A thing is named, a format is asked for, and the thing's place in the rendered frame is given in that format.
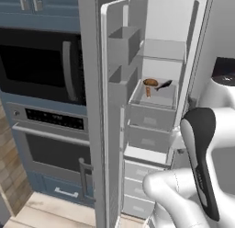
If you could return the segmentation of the blue cupboard door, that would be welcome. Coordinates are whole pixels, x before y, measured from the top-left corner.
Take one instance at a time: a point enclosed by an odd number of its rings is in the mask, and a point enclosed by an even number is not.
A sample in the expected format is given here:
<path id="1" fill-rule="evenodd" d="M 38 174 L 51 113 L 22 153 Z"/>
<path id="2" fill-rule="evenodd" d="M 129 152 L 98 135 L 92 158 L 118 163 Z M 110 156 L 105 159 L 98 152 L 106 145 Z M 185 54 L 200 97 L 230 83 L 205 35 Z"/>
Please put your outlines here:
<path id="1" fill-rule="evenodd" d="M 47 16 L 77 17 L 78 0 L 40 0 L 42 9 L 37 14 Z"/>
<path id="2" fill-rule="evenodd" d="M 30 0 L 28 1 L 28 10 L 23 11 L 19 0 L 0 0 L 0 12 L 12 14 L 30 14 L 32 12 Z"/>

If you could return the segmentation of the grey fridge freezer cabinet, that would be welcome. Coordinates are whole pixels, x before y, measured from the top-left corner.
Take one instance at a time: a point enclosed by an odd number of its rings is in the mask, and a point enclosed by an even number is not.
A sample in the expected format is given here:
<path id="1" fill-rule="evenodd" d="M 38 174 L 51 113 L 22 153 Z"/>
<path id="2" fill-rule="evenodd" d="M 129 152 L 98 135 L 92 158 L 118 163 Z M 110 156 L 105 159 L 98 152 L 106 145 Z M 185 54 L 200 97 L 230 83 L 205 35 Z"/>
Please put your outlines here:
<path id="1" fill-rule="evenodd" d="M 147 20 L 144 40 L 175 40 L 186 44 L 186 60 L 171 61 L 142 57 L 140 83 L 152 78 L 158 81 L 158 86 L 168 80 L 173 80 L 178 86 L 177 109 L 172 130 L 179 126 L 180 118 L 185 110 L 187 89 L 196 49 L 199 41 L 207 0 L 148 0 Z M 141 149 L 128 144 L 124 151 L 124 161 L 129 160 L 145 165 L 173 167 L 177 151 L 169 148 L 168 152 L 160 153 Z"/>

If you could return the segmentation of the small grey door bin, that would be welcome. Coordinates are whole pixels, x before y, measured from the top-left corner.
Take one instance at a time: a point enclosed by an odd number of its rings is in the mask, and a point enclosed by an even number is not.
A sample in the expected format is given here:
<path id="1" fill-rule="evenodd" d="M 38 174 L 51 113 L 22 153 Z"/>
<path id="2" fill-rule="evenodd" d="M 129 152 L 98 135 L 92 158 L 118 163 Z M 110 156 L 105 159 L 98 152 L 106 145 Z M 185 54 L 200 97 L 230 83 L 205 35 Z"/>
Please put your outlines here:
<path id="1" fill-rule="evenodd" d="M 138 69 L 131 71 L 126 77 L 123 74 L 122 68 L 118 67 L 109 78 L 108 87 L 112 94 L 129 97 L 138 83 Z"/>

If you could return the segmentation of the blue drawer front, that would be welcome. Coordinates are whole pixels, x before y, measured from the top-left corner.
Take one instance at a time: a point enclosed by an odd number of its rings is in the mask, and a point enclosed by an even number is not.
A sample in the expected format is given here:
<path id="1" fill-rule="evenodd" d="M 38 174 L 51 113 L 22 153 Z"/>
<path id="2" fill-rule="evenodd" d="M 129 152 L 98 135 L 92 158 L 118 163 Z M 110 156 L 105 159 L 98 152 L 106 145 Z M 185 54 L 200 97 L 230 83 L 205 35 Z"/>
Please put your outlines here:
<path id="1" fill-rule="evenodd" d="M 89 199 L 83 200 L 82 188 L 79 185 L 74 185 L 72 183 L 65 182 L 65 181 L 51 178 L 51 177 L 42 177 L 42 180 L 43 180 L 43 184 L 44 184 L 44 191 L 47 194 L 52 195 L 57 198 L 60 198 L 60 199 L 71 201 L 73 203 L 83 204 L 88 207 L 94 206 L 94 203 L 91 200 L 89 200 Z M 66 195 L 59 194 L 57 192 L 54 192 L 54 189 L 56 187 L 59 187 L 61 190 L 67 191 L 70 193 L 78 192 L 79 196 L 78 196 L 78 198 L 72 198 L 72 197 L 69 197 Z"/>

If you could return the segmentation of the brown chicken drumstick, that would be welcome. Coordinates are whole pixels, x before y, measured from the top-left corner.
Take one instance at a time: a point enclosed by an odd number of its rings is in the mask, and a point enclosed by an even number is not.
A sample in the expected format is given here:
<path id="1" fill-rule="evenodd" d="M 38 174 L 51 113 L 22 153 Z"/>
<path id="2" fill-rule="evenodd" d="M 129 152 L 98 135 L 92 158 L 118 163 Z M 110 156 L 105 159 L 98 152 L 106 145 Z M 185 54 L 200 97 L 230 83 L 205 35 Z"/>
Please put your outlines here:
<path id="1" fill-rule="evenodd" d="M 147 78 L 143 80 L 143 84 L 145 85 L 145 90 L 146 90 L 146 97 L 150 98 L 151 97 L 151 87 L 156 87 L 159 83 L 156 79 L 152 78 Z"/>

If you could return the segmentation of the grey freezer door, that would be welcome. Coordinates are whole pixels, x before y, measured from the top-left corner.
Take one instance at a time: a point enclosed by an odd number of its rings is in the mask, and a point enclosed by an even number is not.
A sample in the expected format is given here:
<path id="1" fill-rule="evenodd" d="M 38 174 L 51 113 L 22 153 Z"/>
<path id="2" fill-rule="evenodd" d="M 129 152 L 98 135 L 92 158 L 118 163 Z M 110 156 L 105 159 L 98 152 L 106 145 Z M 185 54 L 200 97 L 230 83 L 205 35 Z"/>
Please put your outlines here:
<path id="1" fill-rule="evenodd" d="M 142 58 L 111 64 L 108 37 L 121 27 L 140 29 L 144 41 L 148 0 L 78 0 L 96 228 L 119 228 L 123 207 L 124 151 L 128 144 L 129 101 L 140 83 Z M 138 69 L 132 94 L 112 94 L 109 78 L 121 67 L 126 77 Z"/>

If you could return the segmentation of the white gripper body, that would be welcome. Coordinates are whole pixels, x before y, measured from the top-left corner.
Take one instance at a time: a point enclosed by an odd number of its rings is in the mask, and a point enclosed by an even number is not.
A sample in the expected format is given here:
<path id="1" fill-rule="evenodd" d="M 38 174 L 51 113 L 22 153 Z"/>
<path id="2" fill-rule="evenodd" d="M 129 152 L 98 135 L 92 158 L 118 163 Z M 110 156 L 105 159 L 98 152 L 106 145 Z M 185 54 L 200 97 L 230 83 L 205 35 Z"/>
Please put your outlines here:
<path id="1" fill-rule="evenodd" d="M 177 126 L 172 130 L 170 137 L 170 148 L 176 150 L 177 153 L 183 154 L 186 150 L 180 127 Z"/>

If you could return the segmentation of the black fish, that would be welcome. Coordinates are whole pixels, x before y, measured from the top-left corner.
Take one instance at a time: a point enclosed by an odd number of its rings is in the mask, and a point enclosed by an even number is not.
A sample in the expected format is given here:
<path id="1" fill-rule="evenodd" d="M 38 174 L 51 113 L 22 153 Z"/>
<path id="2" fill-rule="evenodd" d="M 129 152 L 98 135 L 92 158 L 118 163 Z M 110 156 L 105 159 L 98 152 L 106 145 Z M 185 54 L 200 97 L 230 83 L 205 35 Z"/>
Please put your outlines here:
<path id="1" fill-rule="evenodd" d="M 154 89 L 155 89 L 156 91 L 158 91 L 158 90 L 160 90 L 161 88 L 165 88 L 165 87 L 169 86 L 169 85 L 172 83 L 172 81 L 173 81 L 173 80 L 168 80 L 168 81 L 166 81 L 165 83 L 161 84 L 160 86 L 154 87 Z"/>

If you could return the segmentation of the black microwave oven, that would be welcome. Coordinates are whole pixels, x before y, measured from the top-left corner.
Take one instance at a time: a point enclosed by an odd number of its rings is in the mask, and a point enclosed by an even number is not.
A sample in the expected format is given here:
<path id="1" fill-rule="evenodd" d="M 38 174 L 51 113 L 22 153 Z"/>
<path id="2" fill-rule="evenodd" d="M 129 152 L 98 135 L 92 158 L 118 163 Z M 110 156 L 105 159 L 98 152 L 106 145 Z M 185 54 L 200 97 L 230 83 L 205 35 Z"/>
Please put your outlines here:
<path id="1" fill-rule="evenodd" d="M 71 43 L 71 101 L 64 82 L 62 43 Z M 84 64 L 79 33 L 0 28 L 0 90 L 84 106 Z"/>

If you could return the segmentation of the grey fridge door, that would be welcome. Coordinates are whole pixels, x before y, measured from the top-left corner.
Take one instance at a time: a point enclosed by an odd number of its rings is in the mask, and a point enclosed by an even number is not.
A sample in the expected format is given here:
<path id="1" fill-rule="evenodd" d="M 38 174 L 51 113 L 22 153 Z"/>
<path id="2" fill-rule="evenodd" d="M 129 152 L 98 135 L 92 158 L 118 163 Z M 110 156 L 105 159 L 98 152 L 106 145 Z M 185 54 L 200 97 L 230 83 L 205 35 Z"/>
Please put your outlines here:
<path id="1" fill-rule="evenodd" d="M 187 110 L 235 105 L 235 0 L 207 0 Z"/>

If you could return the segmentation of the clear freezer shelf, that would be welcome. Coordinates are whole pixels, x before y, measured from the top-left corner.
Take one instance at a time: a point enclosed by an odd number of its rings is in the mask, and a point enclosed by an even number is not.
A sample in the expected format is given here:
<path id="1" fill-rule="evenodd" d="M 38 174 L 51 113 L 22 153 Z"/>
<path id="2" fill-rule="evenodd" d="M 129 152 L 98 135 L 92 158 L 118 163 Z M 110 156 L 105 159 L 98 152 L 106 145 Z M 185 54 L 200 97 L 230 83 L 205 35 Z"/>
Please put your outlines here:
<path id="1" fill-rule="evenodd" d="M 183 41 L 146 39 L 141 43 L 138 55 L 148 58 L 185 62 L 186 44 Z"/>

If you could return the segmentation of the white freezer drawer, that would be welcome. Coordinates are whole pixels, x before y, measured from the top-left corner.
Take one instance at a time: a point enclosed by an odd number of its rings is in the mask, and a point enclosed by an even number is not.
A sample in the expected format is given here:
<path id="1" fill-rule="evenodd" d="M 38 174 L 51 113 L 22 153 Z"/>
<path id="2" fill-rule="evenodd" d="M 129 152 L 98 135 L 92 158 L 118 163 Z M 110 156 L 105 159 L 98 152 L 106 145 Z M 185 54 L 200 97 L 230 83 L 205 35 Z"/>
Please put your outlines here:
<path id="1" fill-rule="evenodd" d="M 151 201 L 124 196 L 123 212 L 128 215 L 146 219 L 151 215 L 153 208 L 154 203 Z"/>
<path id="2" fill-rule="evenodd" d="M 142 189 L 142 183 L 128 177 L 124 179 L 124 194 L 143 200 L 149 200 Z"/>
<path id="3" fill-rule="evenodd" d="M 164 167 L 145 165 L 142 163 L 137 163 L 129 160 L 124 161 L 125 164 L 125 177 L 142 180 L 149 173 L 155 173 L 157 171 L 163 171 Z"/>

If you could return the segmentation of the open clear freezer drawer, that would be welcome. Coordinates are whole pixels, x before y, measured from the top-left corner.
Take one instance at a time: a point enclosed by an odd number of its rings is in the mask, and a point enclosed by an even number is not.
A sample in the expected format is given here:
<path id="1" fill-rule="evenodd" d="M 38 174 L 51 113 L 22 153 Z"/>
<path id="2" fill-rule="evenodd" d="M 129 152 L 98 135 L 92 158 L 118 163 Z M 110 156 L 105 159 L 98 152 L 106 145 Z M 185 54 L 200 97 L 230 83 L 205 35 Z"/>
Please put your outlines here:
<path id="1" fill-rule="evenodd" d="M 145 86 L 139 83 L 130 104 L 130 123 L 162 131 L 171 131 L 177 109 L 178 86 L 169 86 L 156 91 L 151 89 L 151 96 L 146 97 Z"/>

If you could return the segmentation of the grey built-in oven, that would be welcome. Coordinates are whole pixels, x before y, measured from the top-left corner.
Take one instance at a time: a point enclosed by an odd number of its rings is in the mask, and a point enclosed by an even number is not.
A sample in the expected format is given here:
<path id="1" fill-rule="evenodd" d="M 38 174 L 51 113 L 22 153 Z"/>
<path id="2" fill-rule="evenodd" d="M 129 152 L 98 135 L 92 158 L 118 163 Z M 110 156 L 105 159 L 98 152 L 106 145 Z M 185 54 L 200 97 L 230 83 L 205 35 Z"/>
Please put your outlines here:
<path id="1" fill-rule="evenodd" d="M 37 131 L 56 133 L 89 141 L 88 118 L 83 115 L 6 103 L 6 113 L 12 127 L 16 123 Z M 47 177 L 55 177 L 80 185 L 79 159 L 91 163 L 90 146 L 62 142 L 13 130 L 23 151 L 27 169 Z"/>

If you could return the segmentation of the large grey door bin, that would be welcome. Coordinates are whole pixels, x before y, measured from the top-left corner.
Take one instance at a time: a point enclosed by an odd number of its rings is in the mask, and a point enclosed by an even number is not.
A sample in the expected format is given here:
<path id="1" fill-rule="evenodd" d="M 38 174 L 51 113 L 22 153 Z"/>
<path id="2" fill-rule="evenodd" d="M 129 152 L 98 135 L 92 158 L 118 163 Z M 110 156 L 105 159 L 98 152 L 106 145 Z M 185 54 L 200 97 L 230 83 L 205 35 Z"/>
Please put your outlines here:
<path id="1" fill-rule="evenodd" d="M 111 64 L 129 65 L 140 48 L 140 29 L 121 27 L 108 37 L 108 59 Z"/>

